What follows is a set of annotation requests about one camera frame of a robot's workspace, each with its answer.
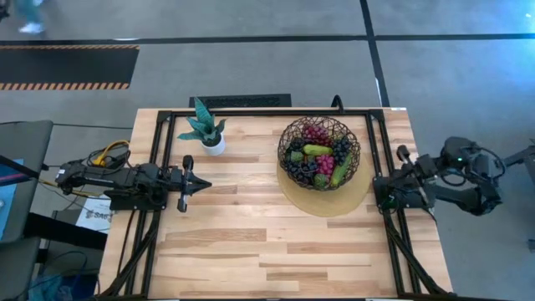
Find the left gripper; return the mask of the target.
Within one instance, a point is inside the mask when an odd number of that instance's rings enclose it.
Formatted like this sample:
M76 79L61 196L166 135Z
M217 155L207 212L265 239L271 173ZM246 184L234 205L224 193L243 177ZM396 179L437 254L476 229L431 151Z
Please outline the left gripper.
M193 167L193 157L186 155L182 160L182 168L172 166L168 168L168 178L166 189L172 192L180 192L177 209L179 212L186 212L187 210L187 188L190 182L190 173ZM199 191L210 188L209 181L197 177L193 172L191 173L190 195L192 196Z

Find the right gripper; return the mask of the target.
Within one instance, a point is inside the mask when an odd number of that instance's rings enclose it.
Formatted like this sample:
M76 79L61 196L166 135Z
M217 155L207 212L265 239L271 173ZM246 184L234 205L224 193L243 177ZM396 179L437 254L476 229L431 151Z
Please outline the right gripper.
M391 187L401 193L400 202L408 208L432 208L436 203L439 173L433 159L423 155L412 161L405 145L398 147L396 155L402 166L391 173Z

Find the black grape bunch with leaf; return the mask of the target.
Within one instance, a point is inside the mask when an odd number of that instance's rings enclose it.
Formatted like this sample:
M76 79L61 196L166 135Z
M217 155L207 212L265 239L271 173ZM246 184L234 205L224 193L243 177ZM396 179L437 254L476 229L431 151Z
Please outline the black grape bunch with leaf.
M285 168L296 182L311 186L318 170L318 164L313 157L306 156L303 152L292 150L286 154Z
M344 164L347 155L351 152L351 146L351 142L347 136L343 136L333 142L333 158L337 166Z

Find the pink grape bunch with leaf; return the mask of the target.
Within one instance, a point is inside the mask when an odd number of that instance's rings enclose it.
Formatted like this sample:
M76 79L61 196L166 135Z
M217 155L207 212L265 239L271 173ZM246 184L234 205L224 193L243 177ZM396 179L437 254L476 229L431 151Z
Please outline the pink grape bunch with leaf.
M318 189L327 189L328 187L335 187L332 182L332 175L334 173L335 163L331 155L321 155L315 158L318 169L315 171L313 177L313 184Z

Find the light green cucumber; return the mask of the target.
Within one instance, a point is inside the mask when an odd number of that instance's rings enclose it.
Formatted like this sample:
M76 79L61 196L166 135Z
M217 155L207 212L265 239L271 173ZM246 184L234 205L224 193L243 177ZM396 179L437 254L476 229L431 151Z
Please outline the light green cucumber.
M330 147L323 145L307 144L303 147L303 152L308 156L323 156L331 155L333 153L333 150Z

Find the dark red grape bunch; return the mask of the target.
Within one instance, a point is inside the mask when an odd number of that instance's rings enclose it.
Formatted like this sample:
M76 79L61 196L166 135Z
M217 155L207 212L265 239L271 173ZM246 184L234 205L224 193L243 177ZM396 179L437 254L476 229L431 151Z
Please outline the dark red grape bunch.
M308 144L331 146L329 131L321 125L307 125L303 128L302 134Z

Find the dark wicker basket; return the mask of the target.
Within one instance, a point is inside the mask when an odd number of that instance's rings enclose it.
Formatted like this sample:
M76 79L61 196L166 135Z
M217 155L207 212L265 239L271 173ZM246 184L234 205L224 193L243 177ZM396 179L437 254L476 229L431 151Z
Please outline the dark wicker basket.
M352 155L352 161L349 165L349 168L347 169L347 172L345 173L344 179L340 182L339 186L328 187L327 189L318 189L314 186L314 184L311 186L305 186L305 185L302 185L301 183L296 182L287 173L286 168L285 168L285 159L286 159L286 154L290 152L290 150L288 149L289 144L292 141L292 139L295 137L303 138L302 131L303 131L303 128L307 125L321 125L324 128L326 128L329 131L329 136L331 138L331 146L328 146L331 149L332 149L332 144L335 140L340 139L343 136L347 136L349 138L351 145L352 145L351 152L350 152L350 154ZM290 123L290 125L288 125L286 129L283 131L283 133L281 134L279 142L278 142L278 165L286 172L286 175L291 180L293 180L296 184L298 184L302 188L315 190L315 191L334 191L334 190L339 189L346 182L352 179L354 173L357 171L359 167L360 150L361 150L360 143L358 142L356 135L349 129L347 125L344 125L342 122L332 117L328 117L328 116L305 116Z

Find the round woven placemat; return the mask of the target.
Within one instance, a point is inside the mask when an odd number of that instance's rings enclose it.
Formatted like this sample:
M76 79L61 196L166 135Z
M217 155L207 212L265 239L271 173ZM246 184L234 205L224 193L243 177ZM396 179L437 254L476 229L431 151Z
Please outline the round woven placemat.
M278 185L283 195L298 209L316 217L348 215L372 199L372 168L364 155L352 179L334 191L315 191L300 187L277 166Z

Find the black floor vent grille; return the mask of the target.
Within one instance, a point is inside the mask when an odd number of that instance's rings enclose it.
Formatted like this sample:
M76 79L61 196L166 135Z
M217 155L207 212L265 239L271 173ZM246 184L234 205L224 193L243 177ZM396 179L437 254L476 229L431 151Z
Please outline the black floor vent grille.
M291 94L242 94L220 96L193 96L189 107L195 107L199 99L208 109L246 107L292 107Z

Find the white printed paper sheet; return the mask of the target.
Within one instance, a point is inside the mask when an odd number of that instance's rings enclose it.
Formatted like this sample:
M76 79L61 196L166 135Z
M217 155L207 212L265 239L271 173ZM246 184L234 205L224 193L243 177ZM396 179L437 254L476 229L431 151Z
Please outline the white printed paper sheet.
M113 215L107 196L91 197L86 200L75 225L108 234Z

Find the grey side desk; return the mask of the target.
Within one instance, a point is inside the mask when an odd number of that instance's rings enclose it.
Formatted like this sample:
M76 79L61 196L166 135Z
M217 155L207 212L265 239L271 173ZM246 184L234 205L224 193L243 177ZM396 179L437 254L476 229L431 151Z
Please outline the grey side desk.
M26 167L40 172L52 129L50 120L0 125L0 155L11 160L23 159ZM37 184L38 180L32 179L16 185L2 241L15 241L23 235Z

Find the black hazard-striped floor mat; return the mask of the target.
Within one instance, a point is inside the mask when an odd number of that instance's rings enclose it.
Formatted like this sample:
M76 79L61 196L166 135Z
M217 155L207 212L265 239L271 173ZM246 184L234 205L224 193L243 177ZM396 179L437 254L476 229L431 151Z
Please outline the black hazard-striped floor mat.
M0 90L128 89L137 45L0 46Z

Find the blue cloth bundle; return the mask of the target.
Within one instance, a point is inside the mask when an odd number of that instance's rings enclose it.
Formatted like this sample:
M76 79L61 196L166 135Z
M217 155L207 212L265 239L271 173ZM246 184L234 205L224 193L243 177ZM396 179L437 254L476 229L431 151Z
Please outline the blue cloth bundle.
M94 295L97 277L85 275L43 275L28 291L27 301L84 301Z

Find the person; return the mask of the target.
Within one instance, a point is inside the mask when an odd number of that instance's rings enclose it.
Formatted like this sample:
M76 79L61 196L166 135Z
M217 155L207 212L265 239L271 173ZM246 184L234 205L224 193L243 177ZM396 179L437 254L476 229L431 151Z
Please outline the person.
M39 7L44 0L13 0L18 14L24 18L25 24L18 29L20 33L39 34L45 31Z

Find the black aluminium table frame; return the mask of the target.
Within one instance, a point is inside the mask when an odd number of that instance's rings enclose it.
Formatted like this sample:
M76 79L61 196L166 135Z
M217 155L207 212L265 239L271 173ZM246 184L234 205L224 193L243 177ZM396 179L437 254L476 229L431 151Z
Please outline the black aluminium table frame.
M362 298L394 297L397 282L411 291L405 260L391 266L384 218L371 179L388 172L383 139L415 148L407 112L383 109L369 117L341 115L357 136L363 170L359 206L338 217L316 217L296 208L278 186L278 142L297 118L284 112L240 110L225 119L227 147L206 155L196 141L178 140L189 130L183 117L159 123L155 109L138 111L130 140L131 160L195 160L194 172L211 187L177 210L171 194L161 213L150 272L150 298Z

